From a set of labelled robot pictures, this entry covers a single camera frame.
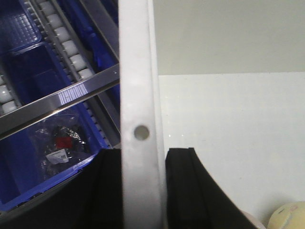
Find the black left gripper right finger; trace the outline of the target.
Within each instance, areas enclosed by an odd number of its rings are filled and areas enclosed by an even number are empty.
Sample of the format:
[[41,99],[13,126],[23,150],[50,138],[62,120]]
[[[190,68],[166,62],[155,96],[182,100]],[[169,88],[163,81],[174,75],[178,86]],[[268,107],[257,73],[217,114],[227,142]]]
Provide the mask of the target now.
[[169,228],[255,228],[218,186],[194,148],[170,148],[165,167]]

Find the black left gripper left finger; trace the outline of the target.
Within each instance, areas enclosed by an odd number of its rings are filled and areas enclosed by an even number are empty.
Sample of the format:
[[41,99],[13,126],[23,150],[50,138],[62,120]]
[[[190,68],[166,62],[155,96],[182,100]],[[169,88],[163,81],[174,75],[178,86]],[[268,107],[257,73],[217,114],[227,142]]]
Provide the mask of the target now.
[[0,221],[2,229],[121,229],[121,150],[104,149],[75,178],[29,209]]

